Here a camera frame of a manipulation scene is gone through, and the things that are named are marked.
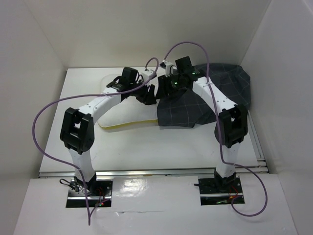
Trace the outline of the white pillow with yellow edge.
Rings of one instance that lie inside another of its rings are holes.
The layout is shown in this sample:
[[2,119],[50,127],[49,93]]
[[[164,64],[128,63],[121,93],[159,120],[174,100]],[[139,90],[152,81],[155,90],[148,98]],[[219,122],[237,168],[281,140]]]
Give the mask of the white pillow with yellow edge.
[[145,105],[134,96],[129,96],[120,104],[110,108],[97,123],[105,131],[157,125],[158,103],[157,100],[156,104]]

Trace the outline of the dark grey checked pillowcase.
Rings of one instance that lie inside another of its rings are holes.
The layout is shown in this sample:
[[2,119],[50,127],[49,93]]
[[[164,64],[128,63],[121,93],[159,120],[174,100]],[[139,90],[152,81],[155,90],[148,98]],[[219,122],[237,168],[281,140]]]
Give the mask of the dark grey checked pillowcase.
[[[209,76],[215,86],[235,103],[251,106],[251,78],[239,65],[211,63]],[[157,106],[161,127],[193,128],[216,121],[212,109],[190,89],[181,89],[161,98]]]

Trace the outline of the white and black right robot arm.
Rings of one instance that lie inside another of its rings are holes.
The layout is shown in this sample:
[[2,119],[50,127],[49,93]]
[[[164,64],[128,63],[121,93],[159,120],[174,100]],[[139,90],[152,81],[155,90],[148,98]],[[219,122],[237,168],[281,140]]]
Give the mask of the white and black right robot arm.
[[163,60],[165,74],[158,77],[157,98],[169,98],[190,91],[201,98],[216,116],[214,135],[220,146],[221,160],[214,170],[213,186],[224,192],[235,182],[238,151],[247,135],[247,109],[228,99],[211,78],[191,64],[188,56],[171,63]]

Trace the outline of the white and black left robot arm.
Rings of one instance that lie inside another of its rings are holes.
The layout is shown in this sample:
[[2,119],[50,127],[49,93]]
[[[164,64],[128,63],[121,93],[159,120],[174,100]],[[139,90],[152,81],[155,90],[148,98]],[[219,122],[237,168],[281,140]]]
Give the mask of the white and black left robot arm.
[[145,69],[139,74],[138,70],[125,67],[120,76],[106,85],[99,97],[78,109],[65,111],[60,139],[77,166],[74,180],[83,194],[92,195],[98,187],[90,156],[95,124],[109,109],[130,96],[146,105],[156,104],[155,86],[148,84],[156,76],[153,70]]

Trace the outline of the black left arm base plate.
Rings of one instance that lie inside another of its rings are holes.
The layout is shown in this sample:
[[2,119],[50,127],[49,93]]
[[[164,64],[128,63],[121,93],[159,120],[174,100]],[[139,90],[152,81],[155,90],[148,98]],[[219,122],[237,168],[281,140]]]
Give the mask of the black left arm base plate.
[[[59,183],[68,186],[66,208],[85,208],[85,189],[74,180],[60,179]],[[109,208],[112,205],[112,180],[97,181],[95,189],[87,190],[90,207]]]

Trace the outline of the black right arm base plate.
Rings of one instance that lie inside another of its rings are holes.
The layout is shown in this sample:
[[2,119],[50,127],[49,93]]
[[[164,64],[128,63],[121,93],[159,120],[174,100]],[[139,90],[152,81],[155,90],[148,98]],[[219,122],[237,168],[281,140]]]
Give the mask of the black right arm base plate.
[[228,205],[231,204],[232,199],[235,199],[233,204],[245,203],[239,177],[223,189],[218,189],[213,178],[199,178],[194,186],[199,189],[202,206]]

